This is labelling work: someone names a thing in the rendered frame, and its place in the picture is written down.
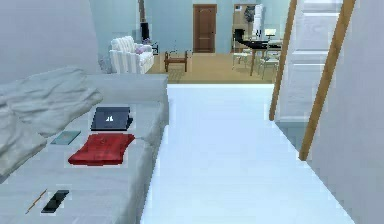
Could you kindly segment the grey pillow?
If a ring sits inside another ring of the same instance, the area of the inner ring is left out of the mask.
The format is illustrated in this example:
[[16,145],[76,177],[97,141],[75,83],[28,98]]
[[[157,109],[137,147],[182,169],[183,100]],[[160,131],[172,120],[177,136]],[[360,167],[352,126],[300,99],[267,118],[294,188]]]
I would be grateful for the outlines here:
[[7,105],[0,107],[0,179],[8,177],[46,144],[47,140],[24,124]]
[[43,137],[63,130],[103,100],[84,70],[65,67],[0,85],[0,96]]

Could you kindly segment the brown wooden coffee table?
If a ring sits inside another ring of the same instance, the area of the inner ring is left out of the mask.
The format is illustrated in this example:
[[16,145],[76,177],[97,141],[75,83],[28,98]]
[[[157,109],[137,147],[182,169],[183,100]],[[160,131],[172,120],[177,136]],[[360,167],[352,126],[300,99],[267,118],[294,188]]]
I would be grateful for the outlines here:
[[187,71],[188,52],[185,52],[183,57],[172,58],[172,57],[170,56],[170,53],[169,53],[168,51],[166,51],[166,52],[165,52],[164,63],[165,63],[165,70],[166,70],[166,71],[169,70],[169,65],[172,64],[172,63],[180,63],[180,64],[183,64],[183,65],[184,65],[184,71]]

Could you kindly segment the black phone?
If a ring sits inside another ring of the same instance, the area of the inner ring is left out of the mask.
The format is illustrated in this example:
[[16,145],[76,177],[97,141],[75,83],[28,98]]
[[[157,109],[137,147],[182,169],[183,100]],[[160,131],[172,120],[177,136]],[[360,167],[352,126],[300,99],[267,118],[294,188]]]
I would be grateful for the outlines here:
[[68,190],[57,190],[42,209],[42,213],[55,213],[68,194]]

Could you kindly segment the brown wooden door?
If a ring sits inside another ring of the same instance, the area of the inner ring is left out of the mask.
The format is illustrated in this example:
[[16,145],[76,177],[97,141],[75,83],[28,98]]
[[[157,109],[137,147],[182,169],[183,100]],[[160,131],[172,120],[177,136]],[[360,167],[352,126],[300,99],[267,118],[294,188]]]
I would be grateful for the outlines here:
[[193,5],[193,52],[214,53],[216,4]]

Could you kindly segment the white chair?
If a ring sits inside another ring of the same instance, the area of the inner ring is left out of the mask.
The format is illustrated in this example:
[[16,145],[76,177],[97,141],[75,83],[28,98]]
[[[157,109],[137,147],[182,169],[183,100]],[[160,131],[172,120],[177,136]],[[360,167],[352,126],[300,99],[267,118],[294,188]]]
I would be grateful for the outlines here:
[[279,67],[280,52],[279,51],[265,51],[259,60],[258,73],[261,79],[264,79],[265,70],[268,66],[272,66],[275,70]]
[[251,55],[249,49],[243,49],[241,52],[234,52],[232,54],[232,67],[235,67],[235,63],[244,62],[244,66],[248,64],[248,57]]

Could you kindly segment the black dining table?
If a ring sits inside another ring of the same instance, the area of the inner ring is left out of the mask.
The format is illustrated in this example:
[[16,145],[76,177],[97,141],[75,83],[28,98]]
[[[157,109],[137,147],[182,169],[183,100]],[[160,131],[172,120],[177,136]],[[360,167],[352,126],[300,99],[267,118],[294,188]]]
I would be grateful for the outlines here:
[[262,54],[265,51],[279,51],[281,54],[282,51],[282,41],[281,40],[265,40],[265,41],[246,41],[241,40],[240,44],[243,44],[251,49],[251,69],[250,69],[250,75],[253,75],[255,60],[256,60],[256,54],[258,52],[261,52]]

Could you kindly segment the grey bed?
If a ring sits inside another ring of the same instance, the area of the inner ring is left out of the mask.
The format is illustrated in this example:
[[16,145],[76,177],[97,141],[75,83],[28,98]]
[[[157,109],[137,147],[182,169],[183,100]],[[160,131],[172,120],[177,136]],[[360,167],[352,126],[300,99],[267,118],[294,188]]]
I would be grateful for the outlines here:
[[[129,107],[135,136],[119,165],[84,166],[68,162],[92,135],[96,108],[70,122],[80,134],[70,145],[49,143],[0,184],[0,224],[140,224],[164,128],[169,124],[168,77],[90,75],[103,96],[100,107]],[[27,208],[48,189],[41,200]],[[69,194],[55,213],[42,209],[57,190]]]

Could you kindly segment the red cloth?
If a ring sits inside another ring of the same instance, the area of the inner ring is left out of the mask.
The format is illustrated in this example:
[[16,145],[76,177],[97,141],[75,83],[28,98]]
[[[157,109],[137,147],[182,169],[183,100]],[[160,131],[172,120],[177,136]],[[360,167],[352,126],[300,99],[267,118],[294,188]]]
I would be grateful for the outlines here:
[[135,140],[132,134],[99,133],[88,136],[86,143],[68,159],[72,165],[104,166],[123,163],[124,154]]

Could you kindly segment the white striped sofa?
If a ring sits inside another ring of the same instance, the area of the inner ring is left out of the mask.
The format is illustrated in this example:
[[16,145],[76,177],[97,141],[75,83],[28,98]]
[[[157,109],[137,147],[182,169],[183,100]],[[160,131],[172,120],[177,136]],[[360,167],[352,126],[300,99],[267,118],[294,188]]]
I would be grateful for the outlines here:
[[109,54],[113,73],[145,74],[154,64],[152,46],[136,43],[132,36],[113,39]]

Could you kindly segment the brown pencil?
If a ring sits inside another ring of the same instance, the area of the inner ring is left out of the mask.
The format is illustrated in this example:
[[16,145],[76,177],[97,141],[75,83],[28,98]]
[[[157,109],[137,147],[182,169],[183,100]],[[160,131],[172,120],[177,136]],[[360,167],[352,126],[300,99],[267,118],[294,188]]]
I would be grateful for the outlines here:
[[32,204],[27,208],[25,214],[28,214],[31,209],[41,200],[41,198],[44,196],[44,194],[47,192],[48,189],[45,189],[43,192],[39,194],[39,196],[32,202]]

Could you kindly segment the white panelled door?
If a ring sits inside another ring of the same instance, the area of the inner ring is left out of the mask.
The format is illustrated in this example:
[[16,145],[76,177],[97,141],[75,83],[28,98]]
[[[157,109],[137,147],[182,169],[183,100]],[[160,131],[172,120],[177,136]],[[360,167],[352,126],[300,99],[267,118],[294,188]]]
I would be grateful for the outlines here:
[[343,0],[298,0],[275,119],[307,122]]

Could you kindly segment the dark grey laptop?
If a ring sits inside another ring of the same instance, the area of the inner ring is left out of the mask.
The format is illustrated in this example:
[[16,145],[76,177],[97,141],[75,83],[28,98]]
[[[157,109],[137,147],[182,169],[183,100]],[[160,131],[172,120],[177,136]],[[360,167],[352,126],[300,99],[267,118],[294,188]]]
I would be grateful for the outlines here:
[[129,107],[97,107],[92,131],[127,131],[133,119]]

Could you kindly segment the wooden shelf unit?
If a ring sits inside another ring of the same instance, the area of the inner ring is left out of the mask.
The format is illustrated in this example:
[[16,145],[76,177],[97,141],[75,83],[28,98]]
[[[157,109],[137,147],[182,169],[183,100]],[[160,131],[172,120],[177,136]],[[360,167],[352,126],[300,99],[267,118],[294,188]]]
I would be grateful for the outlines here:
[[233,11],[232,32],[243,29],[243,39],[249,40],[253,32],[255,4],[235,4]]

